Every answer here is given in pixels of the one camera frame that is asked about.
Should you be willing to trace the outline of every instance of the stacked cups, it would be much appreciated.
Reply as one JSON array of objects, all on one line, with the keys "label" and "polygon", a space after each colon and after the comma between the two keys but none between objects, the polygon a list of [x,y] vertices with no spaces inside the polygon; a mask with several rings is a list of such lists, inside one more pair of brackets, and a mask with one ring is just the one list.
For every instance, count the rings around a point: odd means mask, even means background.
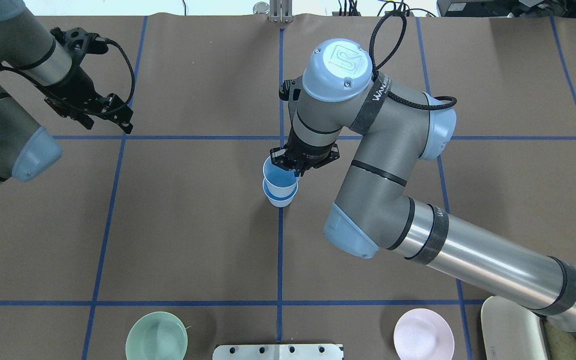
[{"label": "stacked cups", "polygon": [[263,193],[277,208],[287,207],[299,188],[299,177],[294,171],[274,166],[270,156],[263,162]]}]

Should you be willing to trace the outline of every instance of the metal bracket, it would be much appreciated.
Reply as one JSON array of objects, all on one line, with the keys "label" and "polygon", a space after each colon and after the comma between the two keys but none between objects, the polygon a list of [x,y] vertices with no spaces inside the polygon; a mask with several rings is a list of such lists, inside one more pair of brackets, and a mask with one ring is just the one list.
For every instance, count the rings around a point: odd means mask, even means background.
[{"label": "metal bracket", "polygon": [[221,345],[212,360],[344,360],[342,344]]},{"label": "metal bracket", "polygon": [[271,23],[292,23],[293,0],[270,0],[268,21]]}]

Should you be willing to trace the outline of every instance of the table surface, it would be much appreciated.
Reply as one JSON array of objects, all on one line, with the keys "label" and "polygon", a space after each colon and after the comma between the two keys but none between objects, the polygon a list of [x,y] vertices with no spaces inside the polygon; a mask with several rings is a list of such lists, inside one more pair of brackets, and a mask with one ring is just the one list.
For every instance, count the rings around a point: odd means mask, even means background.
[{"label": "table surface", "polygon": [[[25,80],[0,83],[64,148],[32,182],[0,187],[0,359],[123,359],[144,314],[178,316],[186,359],[221,344],[343,344],[345,358],[397,359],[407,310],[441,314],[455,359],[482,359],[489,293],[387,250],[370,260],[323,235],[359,144],[311,170],[293,203],[262,189],[268,150],[290,130],[277,98],[333,37],[368,47],[376,18],[41,17],[118,41],[137,76],[134,132],[57,117]],[[384,25],[377,58],[401,25]],[[98,92],[126,97],[117,51],[83,64]],[[410,19],[384,68],[396,82],[459,100],[438,160],[419,161],[406,194],[576,262],[576,19]]]}]

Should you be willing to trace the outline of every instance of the white label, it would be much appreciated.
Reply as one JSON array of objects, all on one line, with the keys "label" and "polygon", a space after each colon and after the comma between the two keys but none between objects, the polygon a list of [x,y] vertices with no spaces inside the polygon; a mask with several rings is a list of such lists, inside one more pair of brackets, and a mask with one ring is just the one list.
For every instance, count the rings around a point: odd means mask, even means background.
[{"label": "white label", "polygon": [[454,4],[450,4],[448,7],[448,11],[450,12],[460,12],[466,7],[465,2],[455,2]]}]

